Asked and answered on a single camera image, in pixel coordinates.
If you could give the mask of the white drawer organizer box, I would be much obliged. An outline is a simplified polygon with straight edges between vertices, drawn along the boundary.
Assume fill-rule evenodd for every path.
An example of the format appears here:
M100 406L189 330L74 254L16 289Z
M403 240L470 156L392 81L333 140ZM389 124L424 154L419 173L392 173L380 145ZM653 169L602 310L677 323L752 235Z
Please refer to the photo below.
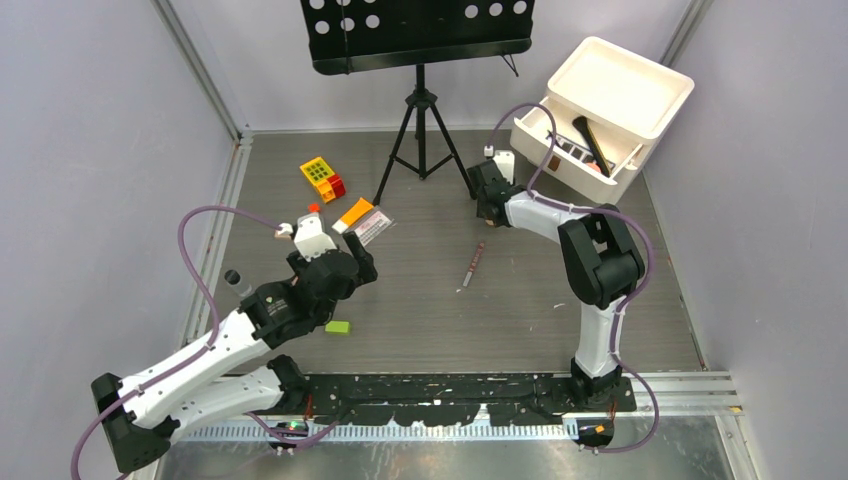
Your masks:
M694 87L684 74L590 36L548 79L546 99L586 119L616 174L663 137Z

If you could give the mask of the clear false lashes pack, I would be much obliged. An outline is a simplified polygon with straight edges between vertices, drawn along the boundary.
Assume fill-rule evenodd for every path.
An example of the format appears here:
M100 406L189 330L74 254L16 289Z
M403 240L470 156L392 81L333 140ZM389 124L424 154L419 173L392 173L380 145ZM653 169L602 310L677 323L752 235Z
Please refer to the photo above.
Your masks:
M353 231L365 247L393 224L394 219L390 215L379 208L374 208L357 223Z

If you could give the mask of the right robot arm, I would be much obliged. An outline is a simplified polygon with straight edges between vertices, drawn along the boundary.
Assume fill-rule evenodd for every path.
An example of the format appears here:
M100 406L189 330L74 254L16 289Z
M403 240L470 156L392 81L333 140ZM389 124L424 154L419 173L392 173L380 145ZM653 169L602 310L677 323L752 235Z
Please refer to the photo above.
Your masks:
M613 205L575 206L527 190L510 181L492 159L468 168L467 176L479 218L559 245L568 285L581 302L569 389L577 406L598 409L622 376L618 347L624 303L645 274L622 215Z

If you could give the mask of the white drawer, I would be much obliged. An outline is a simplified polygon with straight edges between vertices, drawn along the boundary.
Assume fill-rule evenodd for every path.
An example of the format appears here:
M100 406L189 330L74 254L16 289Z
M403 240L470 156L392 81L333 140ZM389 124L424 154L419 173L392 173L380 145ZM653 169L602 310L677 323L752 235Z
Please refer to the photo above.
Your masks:
M582 135L572 126L572 120L576 117L575 111L545 97L541 100L541 106L514 120L511 147L534 165L541 163L549 149L550 140L546 139L548 130L588 148ZM616 164L612 176L607 178L585 164L574 161L560 150L553 151L553 158L544 172L594 203L616 203L633 182L648 148L594 121L589 126L606 160Z

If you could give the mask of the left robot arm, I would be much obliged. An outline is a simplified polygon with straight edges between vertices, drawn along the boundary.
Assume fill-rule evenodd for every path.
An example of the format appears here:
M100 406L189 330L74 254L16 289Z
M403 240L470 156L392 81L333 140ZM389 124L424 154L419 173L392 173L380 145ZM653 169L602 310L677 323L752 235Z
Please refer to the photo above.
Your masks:
M162 457L189 433L241 413L305 408L309 382L281 354L252 372L224 374L283 343L327 324L338 301L374 282L373 256L358 236L308 261L291 253L293 277L263 284L244 298L216 333L135 375L104 373L91 383L100 422L119 472L132 473Z

